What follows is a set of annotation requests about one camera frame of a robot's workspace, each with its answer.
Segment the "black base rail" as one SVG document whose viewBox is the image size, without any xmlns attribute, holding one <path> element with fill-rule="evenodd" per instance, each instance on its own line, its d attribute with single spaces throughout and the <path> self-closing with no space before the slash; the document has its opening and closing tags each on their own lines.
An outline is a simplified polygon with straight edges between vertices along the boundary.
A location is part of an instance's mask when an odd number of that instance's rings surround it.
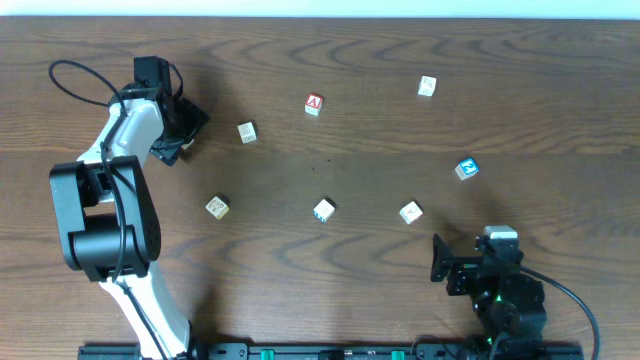
<svg viewBox="0 0 640 360">
<path fill-rule="evenodd" d="M 444 360 L 444 359 L 582 359 L 577 346 L 548 346 L 531 353 L 470 349 L 459 344 L 416 343 L 412 346 L 320 346 L 217 343 L 179 356 L 181 359 L 207 360 Z"/>
</svg>

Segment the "white block yellow picture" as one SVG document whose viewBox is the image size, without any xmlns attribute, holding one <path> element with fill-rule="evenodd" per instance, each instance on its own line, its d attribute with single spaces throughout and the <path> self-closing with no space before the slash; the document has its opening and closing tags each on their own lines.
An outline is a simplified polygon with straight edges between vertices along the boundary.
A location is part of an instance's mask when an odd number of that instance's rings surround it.
<svg viewBox="0 0 640 360">
<path fill-rule="evenodd" d="M 217 194 L 205 205 L 205 209 L 217 220 L 220 220 L 230 210 L 229 201 L 224 195 Z"/>
</svg>

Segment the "plain white wooden block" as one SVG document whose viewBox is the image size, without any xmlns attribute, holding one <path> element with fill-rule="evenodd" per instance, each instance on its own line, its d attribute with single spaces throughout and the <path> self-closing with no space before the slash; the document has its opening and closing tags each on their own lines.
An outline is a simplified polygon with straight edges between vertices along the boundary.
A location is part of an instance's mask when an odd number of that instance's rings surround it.
<svg viewBox="0 0 640 360">
<path fill-rule="evenodd" d="M 257 132 L 252 121 L 239 124 L 238 132 L 243 144 L 251 143 L 257 140 Z"/>
</svg>

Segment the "red letter A block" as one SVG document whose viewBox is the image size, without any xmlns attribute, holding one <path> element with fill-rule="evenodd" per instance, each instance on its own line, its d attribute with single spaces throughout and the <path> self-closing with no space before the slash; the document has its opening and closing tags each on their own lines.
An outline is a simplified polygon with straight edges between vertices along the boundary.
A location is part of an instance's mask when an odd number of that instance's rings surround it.
<svg viewBox="0 0 640 360">
<path fill-rule="evenodd" d="M 305 102 L 305 112 L 313 116 L 318 116 L 321 112 L 322 106 L 323 97 L 318 94 L 311 93 Z"/>
</svg>

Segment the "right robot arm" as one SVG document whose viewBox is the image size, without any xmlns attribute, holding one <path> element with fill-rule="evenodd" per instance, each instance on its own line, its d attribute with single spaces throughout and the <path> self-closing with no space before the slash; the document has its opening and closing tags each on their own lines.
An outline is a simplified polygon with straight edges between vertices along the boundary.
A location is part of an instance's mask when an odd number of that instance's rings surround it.
<svg viewBox="0 0 640 360">
<path fill-rule="evenodd" d="M 487 226 L 475 240 L 479 256 L 455 256 L 433 236 L 430 280 L 446 281 L 447 294 L 467 296 L 484 335 L 461 347 L 458 359 L 536 359 L 544 356 L 547 315 L 544 287 L 519 269 L 524 258 L 517 232 Z"/>
</svg>

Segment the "white block red Q side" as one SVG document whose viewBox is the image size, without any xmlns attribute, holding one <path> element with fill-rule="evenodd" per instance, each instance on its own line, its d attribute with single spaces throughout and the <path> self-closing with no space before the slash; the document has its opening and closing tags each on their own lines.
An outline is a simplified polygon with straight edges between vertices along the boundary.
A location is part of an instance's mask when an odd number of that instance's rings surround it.
<svg viewBox="0 0 640 360">
<path fill-rule="evenodd" d="M 423 210 L 416 201 L 411 201 L 400 209 L 399 215 L 406 224 L 410 225 L 423 215 Z"/>
</svg>

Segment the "white block blue side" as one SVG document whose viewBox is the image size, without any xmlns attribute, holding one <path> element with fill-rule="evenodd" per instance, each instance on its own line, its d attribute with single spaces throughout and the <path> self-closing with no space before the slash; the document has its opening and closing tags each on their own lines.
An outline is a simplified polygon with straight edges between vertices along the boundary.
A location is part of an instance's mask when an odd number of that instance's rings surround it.
<svg viewBox="0 0 640 360">
<path fill-rule="evenodd" d="M 322 199 L 313 209 L 314 216 L 322 223 L 326 223 L 335 213 L 336 206 L 327 198 Z"/>
</svg>

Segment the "white block far right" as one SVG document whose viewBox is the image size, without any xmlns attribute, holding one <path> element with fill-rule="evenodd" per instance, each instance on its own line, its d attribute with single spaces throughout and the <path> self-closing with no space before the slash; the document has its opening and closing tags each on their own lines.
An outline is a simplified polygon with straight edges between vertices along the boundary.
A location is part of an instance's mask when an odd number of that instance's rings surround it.
<svg viewBox="0 0 640 360">
<path fill-rule="evenodd" d="M 436 78 L 423 75 L 419 83 L 417 94 L 420 96 L 431 97 L 435 92 L 436 85 Z"/>
</svg>

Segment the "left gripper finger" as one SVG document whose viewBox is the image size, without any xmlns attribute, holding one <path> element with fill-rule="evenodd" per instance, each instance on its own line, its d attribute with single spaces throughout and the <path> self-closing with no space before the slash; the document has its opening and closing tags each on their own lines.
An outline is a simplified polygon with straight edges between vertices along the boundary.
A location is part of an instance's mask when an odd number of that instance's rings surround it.
<svg viewBox="0 0 640 360">
<path fill-rule="evenodd" d="M 178 101 L 177 113 L 183 122 L 185 138 L 195 138 L 210 119 L 208 114 L 186 98 Z"/>
<path fill-rule="evenodd" d="M 179 158 L 184 141 L 155 141 L 150 149 L 150 154 L 162 161 L 167 166 L 173 166 Z"/>
</svg>

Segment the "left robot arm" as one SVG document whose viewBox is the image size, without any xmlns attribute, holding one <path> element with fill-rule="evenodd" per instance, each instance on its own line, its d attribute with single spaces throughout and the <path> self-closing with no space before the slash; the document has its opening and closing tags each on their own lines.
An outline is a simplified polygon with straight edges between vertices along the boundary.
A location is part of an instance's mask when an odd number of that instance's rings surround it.
<svg viewBox="0 0 640 360">
<path fill-rule="evenodd" d="M 209 118 L 161 87 L 128 86 L 108 111 L 90 149 L 49 175 L 64 260 L 117 302 L 138 338 L 130 357 L 204 359 L 157 263 L 161 229 L 142 168 L 149 155 L 173 165 Z"/>
</svg>

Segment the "blue number 2 block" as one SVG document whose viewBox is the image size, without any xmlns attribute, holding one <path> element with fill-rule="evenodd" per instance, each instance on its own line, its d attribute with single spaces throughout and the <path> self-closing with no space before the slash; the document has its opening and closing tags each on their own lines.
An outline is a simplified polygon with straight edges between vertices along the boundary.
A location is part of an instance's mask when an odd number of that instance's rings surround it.
<svg viewBox="0 0 640 360">
<path fill-rule="evenodd" d="M 458 178 L 463 181 L 475 176 L 479 167 L 473 158 L 467 158 L 459 162 L 454 169 Z"/>
</svg>

